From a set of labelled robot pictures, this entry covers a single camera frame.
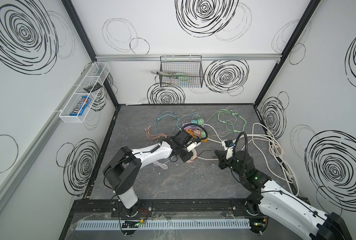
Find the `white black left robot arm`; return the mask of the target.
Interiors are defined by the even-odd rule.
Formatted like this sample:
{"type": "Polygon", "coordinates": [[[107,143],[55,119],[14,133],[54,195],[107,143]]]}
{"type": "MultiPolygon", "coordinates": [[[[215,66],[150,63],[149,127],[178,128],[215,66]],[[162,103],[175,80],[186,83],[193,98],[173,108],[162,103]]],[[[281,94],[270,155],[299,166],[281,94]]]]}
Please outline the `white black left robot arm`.
{"type": "Polygon", "coordinates": [[[133,210],[138,206],[133,185],[139,171],[154,162],[172,157],[187,162],[201,141],[200,137],[180,130],[176,135],[162,138],[157,144],[145,148],[131,150],[127,146],[122,147],[103,170],[103,181],[127,210],[133,210]]]}

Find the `pink charger adapter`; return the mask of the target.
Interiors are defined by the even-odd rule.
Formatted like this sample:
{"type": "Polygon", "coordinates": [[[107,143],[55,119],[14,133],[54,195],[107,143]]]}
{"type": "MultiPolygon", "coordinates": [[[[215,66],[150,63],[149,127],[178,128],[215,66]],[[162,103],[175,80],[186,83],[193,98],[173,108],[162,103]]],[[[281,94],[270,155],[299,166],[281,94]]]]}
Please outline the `pink charger adapter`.
{"type": "Polygon", "coordinates": [[[193,134],[197,137],[201,136],[201,131],[200,130],[194,130],[193,134]]]}

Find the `round pink power socket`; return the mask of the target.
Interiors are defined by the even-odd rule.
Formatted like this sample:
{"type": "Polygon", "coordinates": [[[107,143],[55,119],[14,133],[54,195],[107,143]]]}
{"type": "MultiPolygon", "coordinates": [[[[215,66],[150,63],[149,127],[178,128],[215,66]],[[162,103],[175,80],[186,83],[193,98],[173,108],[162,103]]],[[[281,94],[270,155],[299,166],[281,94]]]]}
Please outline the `round pink power socket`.
{"type": "Polygon", "coordinates": [[[193,150],[192,150],[192,153],[193,153],[193,155],[192,155],[192,157],[187,161],[187,163],[193,163],[193,162],[197,159],[198,154],[197,154],[196,149],[193,149],[193,150]]]}

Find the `orange power strip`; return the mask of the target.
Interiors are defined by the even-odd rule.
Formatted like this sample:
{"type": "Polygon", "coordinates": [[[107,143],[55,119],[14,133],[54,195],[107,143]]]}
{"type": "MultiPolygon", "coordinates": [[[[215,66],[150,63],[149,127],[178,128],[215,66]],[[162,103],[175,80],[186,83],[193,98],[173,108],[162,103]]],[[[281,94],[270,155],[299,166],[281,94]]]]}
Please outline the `orange power strip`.
{"type": "Polygon", "coordinates": [[[202,142],[207,142],[208,141],[208,138],[207,139],[201,139],[200,137],[197,137],[193,134],[194,130],[193,129],[186,129],[186,132],[189,133],[194,140],[201,140],[202,142]]]}

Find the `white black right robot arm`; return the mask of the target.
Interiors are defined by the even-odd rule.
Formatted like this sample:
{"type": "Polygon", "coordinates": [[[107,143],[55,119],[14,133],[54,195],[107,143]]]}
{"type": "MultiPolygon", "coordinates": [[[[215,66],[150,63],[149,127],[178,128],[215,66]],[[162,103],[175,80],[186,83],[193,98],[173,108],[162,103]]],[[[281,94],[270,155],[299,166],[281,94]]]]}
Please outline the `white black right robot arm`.
{"type": "Polygon", "coordinates": [[[325,213],[282,188],[265,173],[256,169],[246,151],[215,151],[220,169],[238,174],[239,182],[250,192],[245,203],[251,215],[263,214],[297,234],[303,240],[350,240],[344,219],[325,213]]]}

